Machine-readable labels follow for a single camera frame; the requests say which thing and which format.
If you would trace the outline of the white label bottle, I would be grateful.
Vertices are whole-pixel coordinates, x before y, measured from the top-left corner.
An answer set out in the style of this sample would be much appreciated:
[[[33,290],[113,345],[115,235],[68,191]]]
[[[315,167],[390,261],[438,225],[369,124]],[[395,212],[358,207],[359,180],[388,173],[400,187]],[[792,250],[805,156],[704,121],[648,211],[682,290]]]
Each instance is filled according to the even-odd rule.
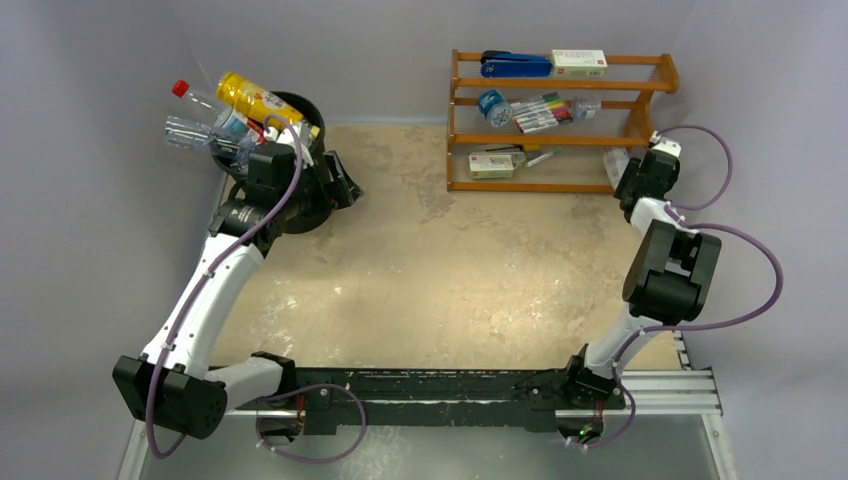
[[[618,187],[629,160],[630,155],[625,148],[614,147],[605,150],[603,154],[603,165],[613,189]]]

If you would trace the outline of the yellow lemon drink bottle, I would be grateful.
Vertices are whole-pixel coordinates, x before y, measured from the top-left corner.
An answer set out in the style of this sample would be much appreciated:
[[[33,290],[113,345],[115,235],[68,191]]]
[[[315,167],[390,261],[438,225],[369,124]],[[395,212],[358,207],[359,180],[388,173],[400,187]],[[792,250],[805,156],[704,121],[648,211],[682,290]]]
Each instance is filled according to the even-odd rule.
[[[315,140],[321,129],[281,96],[235,72],[225,73],[219,80],[216,96],[248,118],[264,124],[269,114],[284,117],[293,127],[304,127],[309,140]]]

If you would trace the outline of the clear bottle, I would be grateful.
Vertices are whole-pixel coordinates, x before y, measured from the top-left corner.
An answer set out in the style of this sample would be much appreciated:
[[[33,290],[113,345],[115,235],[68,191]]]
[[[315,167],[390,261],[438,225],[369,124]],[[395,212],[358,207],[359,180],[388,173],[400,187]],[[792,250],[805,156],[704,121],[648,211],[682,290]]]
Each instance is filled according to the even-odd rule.
[[[166,118],[163,141],[176,148],[210,154],[233,169],[246,165],[258,146],[247,135],[176,116]]]

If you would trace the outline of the red cap bottle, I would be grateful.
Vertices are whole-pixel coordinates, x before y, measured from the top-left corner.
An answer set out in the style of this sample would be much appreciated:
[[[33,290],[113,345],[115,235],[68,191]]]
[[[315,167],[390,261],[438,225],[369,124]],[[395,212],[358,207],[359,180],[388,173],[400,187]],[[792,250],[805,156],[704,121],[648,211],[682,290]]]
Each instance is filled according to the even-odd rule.
[[[198,113],[202,123],[238,138],[246,137],[258,144],[265,142],[262,128],[254,120],[224,103],[213,93],[192,86],[185,80],[177,80],[171,92]]]

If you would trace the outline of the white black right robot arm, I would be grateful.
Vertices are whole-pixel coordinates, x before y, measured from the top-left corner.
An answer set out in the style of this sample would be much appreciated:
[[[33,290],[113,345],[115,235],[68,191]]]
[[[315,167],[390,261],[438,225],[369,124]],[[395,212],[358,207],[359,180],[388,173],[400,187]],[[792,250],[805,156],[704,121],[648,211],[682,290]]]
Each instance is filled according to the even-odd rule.
[[[666,199],[679,176],[680,152],[675,142],[648,148],[628,161],[615,188],[625,220],[642,241],[625,276],[617,320],[569,360],[561,392],[573,406],[607,400],[642,348],[696,319],[706,303],[722,243],[685,226]]]

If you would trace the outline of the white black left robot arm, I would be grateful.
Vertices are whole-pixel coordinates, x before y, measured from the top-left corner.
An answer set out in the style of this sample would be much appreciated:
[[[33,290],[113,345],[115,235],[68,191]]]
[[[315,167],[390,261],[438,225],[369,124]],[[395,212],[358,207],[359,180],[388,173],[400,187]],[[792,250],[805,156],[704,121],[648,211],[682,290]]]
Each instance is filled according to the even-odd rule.
[[[213,369],[210,354],[241,290],[284,234],[307,233],[363,195],[334,151],[299,159],[294,147],[259,146],[247,174],[215,212],[195,272],[174,310],[112,378],[147,435],[205,439],[224,414],[254,400],[284,409],[297,399],[293,360],[256,352]]]

